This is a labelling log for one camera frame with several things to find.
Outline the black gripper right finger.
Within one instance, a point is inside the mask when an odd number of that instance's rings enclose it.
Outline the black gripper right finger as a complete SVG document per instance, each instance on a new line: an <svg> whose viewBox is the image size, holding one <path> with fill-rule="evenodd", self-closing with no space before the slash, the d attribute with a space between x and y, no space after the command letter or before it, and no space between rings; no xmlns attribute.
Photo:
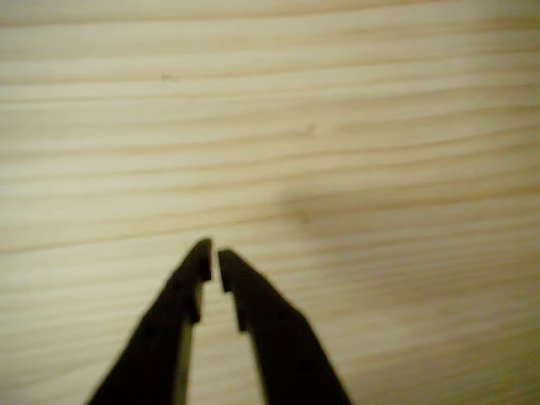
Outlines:
<svg viewBox="0 0 540 405"><path fill-rule="evenodd" d="M224 292L250 336L266 404L350 404L307 319L231 249L218 252Z"/></svg>

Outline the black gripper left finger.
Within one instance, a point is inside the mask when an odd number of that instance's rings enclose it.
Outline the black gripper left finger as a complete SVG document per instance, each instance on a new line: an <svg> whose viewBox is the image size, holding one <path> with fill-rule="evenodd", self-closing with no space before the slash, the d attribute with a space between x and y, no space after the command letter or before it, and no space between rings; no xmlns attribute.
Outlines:
<svg viewBox="0 0 540 405"><path fill-rule="evenodd" d="M212 241L198 241L170 275L90 404L185 404L193 327L201 320Z"/></svg>

